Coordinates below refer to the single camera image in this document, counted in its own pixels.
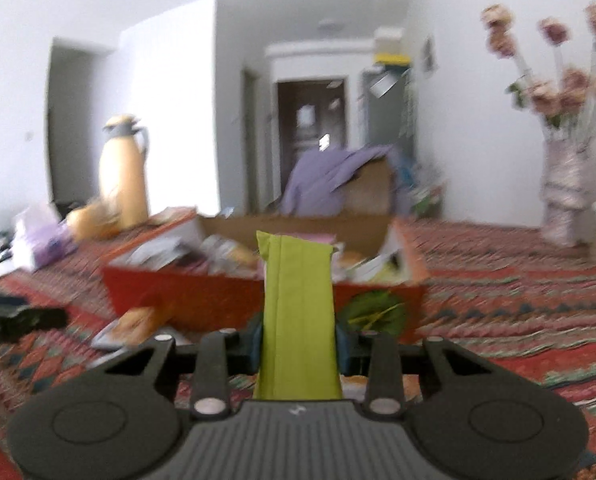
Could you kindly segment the white cracker snack packet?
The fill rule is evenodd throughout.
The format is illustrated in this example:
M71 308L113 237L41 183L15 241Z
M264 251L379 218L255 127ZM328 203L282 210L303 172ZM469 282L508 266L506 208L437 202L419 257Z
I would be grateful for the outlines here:
M172 308L136 307L104 327L91 341L96 350L115 351L139 346L173 318Z

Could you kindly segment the green snack bar packet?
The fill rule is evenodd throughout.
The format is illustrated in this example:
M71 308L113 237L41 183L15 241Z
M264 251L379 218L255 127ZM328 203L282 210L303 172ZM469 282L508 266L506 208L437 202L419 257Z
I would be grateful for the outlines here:
M333 247L262 231L257 240L264 261L264 306L254 398L341 399L330 275Z

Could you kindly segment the white grey snack packet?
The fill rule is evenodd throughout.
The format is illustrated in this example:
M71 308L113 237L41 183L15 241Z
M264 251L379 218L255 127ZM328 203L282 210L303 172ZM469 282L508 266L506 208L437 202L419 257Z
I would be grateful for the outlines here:
M251 278L258 272L259 256L236 240L213 234L202 241L200 251L207 257L210 274Z

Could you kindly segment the purple tissue box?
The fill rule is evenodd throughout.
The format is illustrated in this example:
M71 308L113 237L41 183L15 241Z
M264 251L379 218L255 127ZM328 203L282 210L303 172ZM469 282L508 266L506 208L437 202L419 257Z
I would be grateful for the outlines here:
M36 204L14 220L12 255L16 266L36 272L77 250L69 226L53 204Z

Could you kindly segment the patterned red tablecloth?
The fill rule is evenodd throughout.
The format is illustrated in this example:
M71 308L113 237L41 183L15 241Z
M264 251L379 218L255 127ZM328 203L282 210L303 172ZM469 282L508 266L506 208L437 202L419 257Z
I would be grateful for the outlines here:
M590 428L579 477L596 479L596 266L586 251L505 226L417 221L411 232L430 273L420 334L452 339L577 403ZM112 320L100 267L116 247L86 242L43 270L0 279L0 294L65 306L71 318L66 330L0 347L0 479L19 474L4 443L10 414L97 358L91 339Z

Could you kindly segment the red cardboard snack box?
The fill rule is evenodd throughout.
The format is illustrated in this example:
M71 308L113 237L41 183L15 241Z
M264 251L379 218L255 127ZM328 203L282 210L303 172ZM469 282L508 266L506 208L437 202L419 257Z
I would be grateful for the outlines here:
M429 273L402 220L387 216L207 218L187 214L122 245L102 266L118 315L137 307L195 334L333 335L338 318L411 342Z

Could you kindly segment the cream thermos jug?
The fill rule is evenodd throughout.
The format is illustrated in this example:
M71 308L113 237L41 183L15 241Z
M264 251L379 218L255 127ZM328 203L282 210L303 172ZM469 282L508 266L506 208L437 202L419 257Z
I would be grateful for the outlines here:
M133 116L117 116L104 125L104 133L107 139L98 163L100 196L114 204L120 228L131 229L148 219L148 132Z

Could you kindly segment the pink textured vase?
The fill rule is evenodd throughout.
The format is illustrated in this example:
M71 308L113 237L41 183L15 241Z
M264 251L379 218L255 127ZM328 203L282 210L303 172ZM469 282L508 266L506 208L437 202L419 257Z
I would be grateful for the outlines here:
M545 143L540 199L544 205L542 237L574 247L582 215L591 205L591 166L587 148L571 140Z

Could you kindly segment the wooden chair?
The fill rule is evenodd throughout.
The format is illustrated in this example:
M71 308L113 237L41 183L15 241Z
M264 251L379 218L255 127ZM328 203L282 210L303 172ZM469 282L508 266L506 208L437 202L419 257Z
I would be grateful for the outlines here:
M338 171L336 192L341 216L386 216L391 212L394 172L386 157L345 162Z

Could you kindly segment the purple jacket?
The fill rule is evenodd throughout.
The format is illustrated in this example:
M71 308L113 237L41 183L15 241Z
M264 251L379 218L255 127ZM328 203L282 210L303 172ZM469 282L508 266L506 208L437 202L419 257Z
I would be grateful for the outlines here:
M337 216L344 206L344 186L370 162L386 162L390 170L388 211L408 214L412 200L399 174L402 158L389 144L306 151L289 175L278 211L283 216Z

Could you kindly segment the dried pink roses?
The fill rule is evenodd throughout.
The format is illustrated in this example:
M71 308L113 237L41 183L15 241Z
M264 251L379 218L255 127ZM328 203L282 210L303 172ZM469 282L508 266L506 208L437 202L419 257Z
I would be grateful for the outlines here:
M480 14L488 50L515 63L519 77L506 89L520 110L532 110L542 124L545 140L565 141L584 152L596 139L596 2L586 7L592 34L591 64L586 70L564 61L563 45L570 28L549 16L538 21L540 35L553 51L555 77L544 79L532 70L513 34L514 16L503 4L487 6Z

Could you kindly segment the grey refrigerator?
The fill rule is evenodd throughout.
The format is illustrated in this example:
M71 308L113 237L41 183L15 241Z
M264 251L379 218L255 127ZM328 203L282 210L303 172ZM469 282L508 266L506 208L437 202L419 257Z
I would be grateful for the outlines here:
M394 145L412 156L415 144L415 92L409 65L374 65L362 73L363 141Z

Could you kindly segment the yellow box on fridge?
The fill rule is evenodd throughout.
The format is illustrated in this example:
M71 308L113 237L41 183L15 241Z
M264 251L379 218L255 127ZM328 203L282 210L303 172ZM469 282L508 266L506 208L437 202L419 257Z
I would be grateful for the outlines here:
M392 54L377 52L374 54L374 63L385 66L409 66L411 58L405 54Z

